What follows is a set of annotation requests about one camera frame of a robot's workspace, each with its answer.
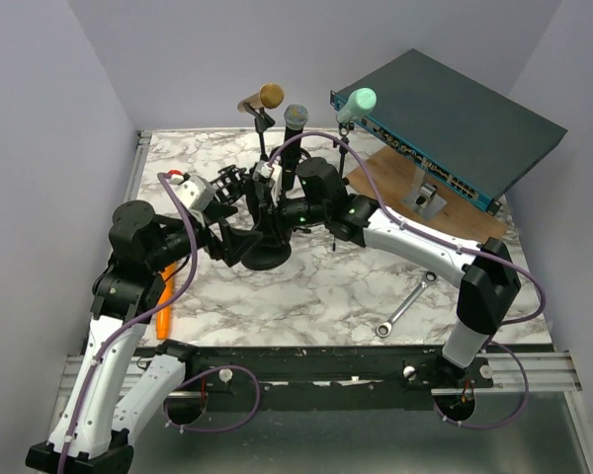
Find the black round-base shock-mount stand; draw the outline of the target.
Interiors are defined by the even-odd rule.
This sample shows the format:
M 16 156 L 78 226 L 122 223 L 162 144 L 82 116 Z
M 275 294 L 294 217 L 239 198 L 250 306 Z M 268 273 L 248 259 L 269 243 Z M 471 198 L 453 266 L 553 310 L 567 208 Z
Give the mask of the black round-base shock-mount stand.
M 255 181 L 245 168 L 229 165 L 211 181 L 220 205 L 233 205 L 245 198 L 253 219 L 251 229 L 231 227 L 223 214 L 217 221 L 221 233 L 223 260 L 233 266 L 240 263 L 248 270 L 261 272 L 281 266 L 292 254 L 291 230 L 281 222 L 268 184 Z

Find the black silver-grille microphone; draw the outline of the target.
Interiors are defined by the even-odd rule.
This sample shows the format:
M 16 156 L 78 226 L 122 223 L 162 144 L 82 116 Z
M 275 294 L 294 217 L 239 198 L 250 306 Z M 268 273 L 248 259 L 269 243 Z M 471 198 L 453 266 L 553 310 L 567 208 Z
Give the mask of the black silver-grille microphone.
M 303 129 L 308 121 L 308 111 L 303 105 L 288 105 L 284 112 L 286 124 L 284 142 L 289 144 L 284 148 L 281 154 L 283 167 L 282 187 L 290 191 L 294 187 L 295 170 L 300 160 L 300 139 L 297 135 L 303 133 Z

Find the orange microphone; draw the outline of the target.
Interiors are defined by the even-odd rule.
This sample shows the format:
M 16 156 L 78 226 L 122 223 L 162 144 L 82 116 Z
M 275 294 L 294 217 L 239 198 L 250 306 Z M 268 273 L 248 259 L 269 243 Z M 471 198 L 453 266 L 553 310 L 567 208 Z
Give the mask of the orange microphone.
M 159 303 L 165 304 L 175 293 L 175 278 L 178 270 L 177 264 L 168 266 L 162 273 L 165 288 L 161 294 Z M 158 341 L 164 341 L 169 338 L 172 324 L 172 308 L 170 305 L 163 306 L 157 313 L 155 323 L 155 334 Z

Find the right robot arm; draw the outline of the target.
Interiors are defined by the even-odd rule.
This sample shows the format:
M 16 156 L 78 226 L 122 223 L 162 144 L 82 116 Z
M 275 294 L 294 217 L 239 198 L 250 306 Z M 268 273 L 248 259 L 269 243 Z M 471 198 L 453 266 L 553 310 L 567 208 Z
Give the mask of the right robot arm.
M 296 167 L 304 192 L 285 197 L 282 169 L 261 160 L 251 170 L 250 212 L 268 255 L 289 245 L 296 227 L 324 226 L 334 237 L 362 248 L 391 253 L 449 282 L 459 291 L 458 321 L 435 362 L 435 374 L 455 387 L 470 376 L 470 365 L 503 323 L 521 289 L 506 245 L 495 238 L 480 244 L 407 220 L 364 195 L 348 193 L 336 168 L 321 157 Z

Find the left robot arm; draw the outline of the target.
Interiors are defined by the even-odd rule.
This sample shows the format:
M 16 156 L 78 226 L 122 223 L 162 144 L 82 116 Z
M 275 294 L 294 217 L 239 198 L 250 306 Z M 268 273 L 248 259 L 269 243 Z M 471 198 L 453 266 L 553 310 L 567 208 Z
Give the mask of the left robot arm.
M 193 348 L 168 341 L 131 390 L 122 391 L 165 289 L 161 273 L 201 248 L 228 266 L 238 263 L 262 235 L 231 227 L 226 219 L 236 211 L 211 202 L 221 231 L 215 235 L 189 213 L 168 218 L 143 200 L 115 210 L 109 232 L 113 252 L 93 285 L 86 353 L 55 429 L 29 449 L 28 467 L 44 473 L 128 472 L 138 437 L 167 395 L 192 388 L 200 375 Z

